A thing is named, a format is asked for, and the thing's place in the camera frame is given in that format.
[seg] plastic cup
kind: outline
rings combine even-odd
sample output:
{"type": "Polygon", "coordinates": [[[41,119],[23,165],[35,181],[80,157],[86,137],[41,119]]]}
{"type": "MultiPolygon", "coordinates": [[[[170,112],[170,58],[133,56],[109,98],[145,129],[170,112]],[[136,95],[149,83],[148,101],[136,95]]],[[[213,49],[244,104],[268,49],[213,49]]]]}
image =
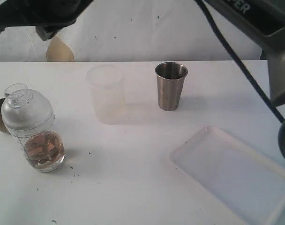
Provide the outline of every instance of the plastic cup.
{"type": "Polygon", "coordinates": [[[113,65],[92,68],[86,76],[96,118],[114,124],[126,113],[124,76],[113,65]]]}

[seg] white tabletop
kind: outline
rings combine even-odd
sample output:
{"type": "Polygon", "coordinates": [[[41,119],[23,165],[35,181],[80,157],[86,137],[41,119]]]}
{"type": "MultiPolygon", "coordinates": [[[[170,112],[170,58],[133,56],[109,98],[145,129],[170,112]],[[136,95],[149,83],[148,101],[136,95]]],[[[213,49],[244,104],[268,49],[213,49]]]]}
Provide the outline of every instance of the white tabletop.
{"type": "MultiPolygon", "coordinates": [[[[102,63],[0,63],[0,98],[13,83],[45,95],[66,150],[61,168],[38,173],[0,133],[0,225],[242,224],[188,182],[168,154],[212,125],[285,167],[280,123],[233,62],[182,63],[189,74],[174,112],[158,107],[158,62],[115,63],[125,72],[128,106],[118,125],[97,121],[85,83],[86,72],[102,63]]],[[[246,64],[268,93],[266,62],[246,64]]],[[[285,106],[280,110],[285,116],[285,106]]]]}

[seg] gray machine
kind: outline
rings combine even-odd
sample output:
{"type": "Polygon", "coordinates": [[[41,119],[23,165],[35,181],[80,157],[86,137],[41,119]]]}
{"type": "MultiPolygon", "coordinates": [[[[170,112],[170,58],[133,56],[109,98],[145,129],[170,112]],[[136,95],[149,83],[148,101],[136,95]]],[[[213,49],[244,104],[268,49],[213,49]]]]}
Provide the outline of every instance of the gray machine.
{"type": "MultiPolygon", "coordinates": [[[[93,0],[7,0],[0,5],[0,33],[6,27],[35,26],[42,40],[76,22],[93,0]]],[[[206,0],[267,54],[270,99],[285,104],[285,0],[206,0]]],[[[279,132],[285,158],[285,121],[279,132]]]]}

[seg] glass bottle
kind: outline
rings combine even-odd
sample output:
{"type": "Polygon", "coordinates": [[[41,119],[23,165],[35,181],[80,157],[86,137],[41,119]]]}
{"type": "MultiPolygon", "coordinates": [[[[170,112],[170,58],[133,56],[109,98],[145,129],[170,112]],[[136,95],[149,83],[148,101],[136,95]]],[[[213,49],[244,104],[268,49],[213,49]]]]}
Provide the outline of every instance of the glass bottle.
{"type": "Polygon", "coordinates": [[[24,84],[9,86],[2,105],[3,122],[25,158],[39,172],[56,169],[64,159],[62,139],[54,126],[53,108],[41,93],[24,84]]]}

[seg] white plastic tray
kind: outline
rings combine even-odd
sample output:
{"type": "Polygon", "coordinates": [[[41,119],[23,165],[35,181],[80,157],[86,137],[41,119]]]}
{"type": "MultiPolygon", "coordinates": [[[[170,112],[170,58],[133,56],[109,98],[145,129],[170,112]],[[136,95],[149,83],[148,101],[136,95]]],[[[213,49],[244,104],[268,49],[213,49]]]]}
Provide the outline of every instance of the white plastic tray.
{"type": "Polygon", "coordinates": [[[274,225],[285,207],[285,169],[220,129],[203,128],[170,161],[245,224],[274,225]]]}

